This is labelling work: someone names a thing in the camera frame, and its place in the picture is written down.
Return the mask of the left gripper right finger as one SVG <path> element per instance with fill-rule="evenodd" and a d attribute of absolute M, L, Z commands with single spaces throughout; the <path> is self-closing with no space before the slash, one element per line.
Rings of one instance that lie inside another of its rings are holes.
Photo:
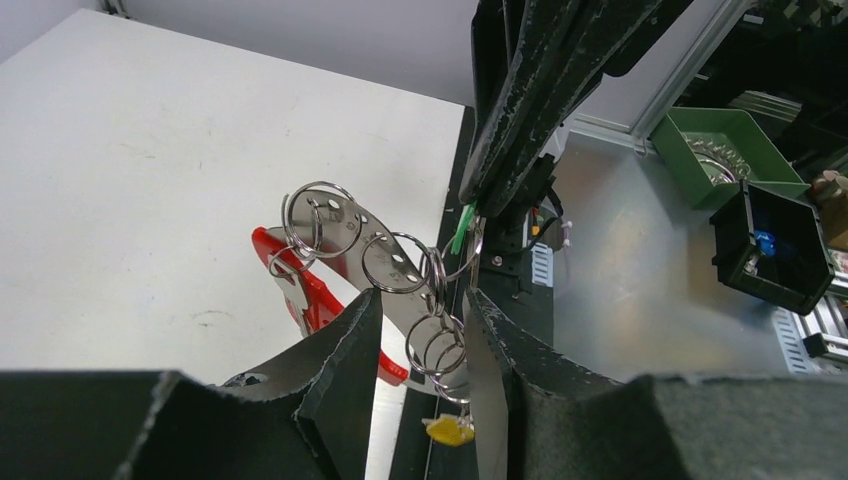
<path fill-rule="evenodd" d="M 524 419 L 507 479 L 843 479 L 847 382 L 641 375 L 619 383 L 535 336 L 504 343 Z"/>

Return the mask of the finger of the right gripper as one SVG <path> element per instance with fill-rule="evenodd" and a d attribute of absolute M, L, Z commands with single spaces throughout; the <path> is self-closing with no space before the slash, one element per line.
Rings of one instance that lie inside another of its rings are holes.
<path fill-rule="evenodd" d="M 459 191 L 494 219 L 560 123 L 663 33 L 660 1 L 481 1 L 471 26 L 476 133 Z"/>

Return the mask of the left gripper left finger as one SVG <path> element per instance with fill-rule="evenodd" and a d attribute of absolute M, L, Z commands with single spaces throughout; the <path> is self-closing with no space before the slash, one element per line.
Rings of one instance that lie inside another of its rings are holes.
<path fill-rule="evenodd" d="M 5 479 L 361 479 L 378 291 L 227 386 L 178 371 L 5 371 Z"/>

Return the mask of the key with yellow tag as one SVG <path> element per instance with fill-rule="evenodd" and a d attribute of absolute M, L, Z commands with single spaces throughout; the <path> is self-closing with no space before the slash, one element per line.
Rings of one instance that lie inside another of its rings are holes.
<path fill-rule="evenodd" d="M 437 418 L 423 419 L 422 424 L 430 439 L 441 445 L 459 447 L 475 439 L 473 422 L 467 416 L 443 413 Z"/>

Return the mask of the key with green tag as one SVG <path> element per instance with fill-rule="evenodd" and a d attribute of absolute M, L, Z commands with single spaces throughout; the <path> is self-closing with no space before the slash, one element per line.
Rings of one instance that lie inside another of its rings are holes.
<path fill-rule="evenodd" d="M 471 203 L 463 207 L 460 220 L 457 225 L 456 233 L 450 243 L 450 253 L 458 255 L 465 242 L 466 234 L 470 228 L 471 222 L 476 215 L 476 204 Z"/>

